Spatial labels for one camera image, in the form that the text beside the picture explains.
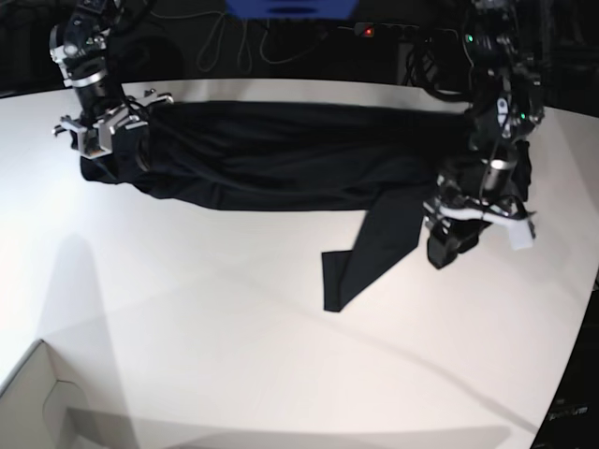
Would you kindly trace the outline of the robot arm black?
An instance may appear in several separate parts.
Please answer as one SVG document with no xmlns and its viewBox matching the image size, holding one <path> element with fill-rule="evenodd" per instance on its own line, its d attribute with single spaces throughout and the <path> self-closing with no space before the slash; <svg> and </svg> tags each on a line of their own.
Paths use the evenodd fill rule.
<svg viewBox="0 0 599 449">
<path fill-rule="evenodd" d="M 437 269 L 473 249 L 492 225 L 506 229 L 513 249 L 533 246 L 527 210 L 532 183 L 529 135 L 545 117 L 541 78 L 519 43 L 514 1 L 471 1 L 464 11 L 460 42 L 468 61 L 465 93 L 443 93 L 420 62 L 415 78 L 430 96 L 465 102 L 471 125 L 465 151 L 438 169 L 434 196 L 424 204 L 429 262 Z"/>
<path fill-rule="evenodd" d="M 88 160 L 113 153 L 113 139 L 120 130 L 147 126 L 146 108 L 174 102 L 171 94 L 154 89 L 140 98 L 127 95 L 114 78 L 109 45 L 121 32 L 123 15 L 123 1 L 78 1 L 69 19 L 51 30 L 50 57 L 81 108 L 77 118 L 61 117 L 52 133 L 69 133 L 72 148 Z"/>
</svg>

